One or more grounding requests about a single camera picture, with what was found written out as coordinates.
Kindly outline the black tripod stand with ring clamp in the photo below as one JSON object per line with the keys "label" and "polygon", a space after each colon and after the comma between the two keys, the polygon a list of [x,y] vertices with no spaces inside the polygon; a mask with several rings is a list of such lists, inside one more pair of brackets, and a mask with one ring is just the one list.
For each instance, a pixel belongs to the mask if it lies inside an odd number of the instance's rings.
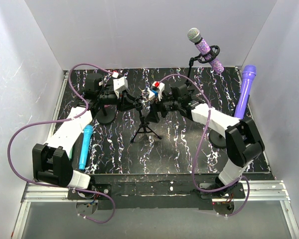
{"label": "black tripod stand with ring clamp", "polygon": [[136,133],[134,134],[133,138],[130,140],[130,143],[133,143],[136,136],[138,134],[148,134],[148,133],[153,133],[158,139],[162,139],[161,136],[159,136],[157,133],[155,133],[151,128],[149,128],[149,122],[145,121],[145,116],[142,114],[142,109],[143,109],[143,105],[140,101],[139,98],[135,99],[135,109],[138,111],[139,113],[139,118],[140,118],[140,125],[138,130],[136,131]]}

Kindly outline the glitter purple silver-head microphone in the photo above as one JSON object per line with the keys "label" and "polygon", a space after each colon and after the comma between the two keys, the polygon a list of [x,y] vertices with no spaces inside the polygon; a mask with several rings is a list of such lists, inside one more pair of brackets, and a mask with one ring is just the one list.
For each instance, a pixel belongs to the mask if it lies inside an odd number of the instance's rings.
{"label": "glitter purple silver-head microphone", "polygon": [[202,38],[200,31],[197,28],[191,28],[187,33],[188,39],[194,43],[202,58],[207,61],[216,74],[221,74],[224,71],[223,65],[217,59],[219,48],[215,47],[216,51]]}

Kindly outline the mint green microphone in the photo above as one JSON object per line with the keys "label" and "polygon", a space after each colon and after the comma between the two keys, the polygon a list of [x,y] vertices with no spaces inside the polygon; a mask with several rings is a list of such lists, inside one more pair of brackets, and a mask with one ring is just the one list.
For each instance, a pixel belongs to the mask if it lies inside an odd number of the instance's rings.
{"label": "mint green microphone", "polygon": [[68,158],[69,158],[70,161],[72,160],[72,150],[73,150],[73,148],[70,148],[70,149],[67,151],[67,155],[68,155]]}

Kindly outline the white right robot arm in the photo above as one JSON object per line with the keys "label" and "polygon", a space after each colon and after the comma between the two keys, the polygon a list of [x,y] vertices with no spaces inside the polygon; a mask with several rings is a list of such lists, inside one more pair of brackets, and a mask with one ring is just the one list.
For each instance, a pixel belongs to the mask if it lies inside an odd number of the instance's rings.
{"label": "white right robot arm", "polygon": [[225,139],[227,163],[216,178],[216,188],[205,189],[204,192],[216,192],[221,198],[229,197],[234,191],[233,185],[246,168],[265,150],[252,119],[231,117],[189,96],[175,98],[168,95],[161,99],[149,96],[149,102],[147,121],[159,122],[158,113],[164,118],[168,112],[178,111],[183,117],[205,125],[205,128],[214,130]]}

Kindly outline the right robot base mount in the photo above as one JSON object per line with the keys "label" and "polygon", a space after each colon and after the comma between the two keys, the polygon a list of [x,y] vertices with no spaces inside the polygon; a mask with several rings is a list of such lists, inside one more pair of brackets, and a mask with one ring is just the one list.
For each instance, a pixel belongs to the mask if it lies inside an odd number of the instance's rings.
{"label": "right robot base mount", "polygon": [[[211,184],[207,188],[203,188],[202,186],[203,184],[200,184],[200,189],[204,190],[204,192],[199,190],[199,197],[211,201],[212,209],[216,214],[226,218],[241,212],[250,196],[250,185],[247,184],[247,192],[245,193],[241,182],[236,182],[222,190],[217,188],[217,184]],[[235,199],[244,199],[244,202],[239,208],[234,204]]]}

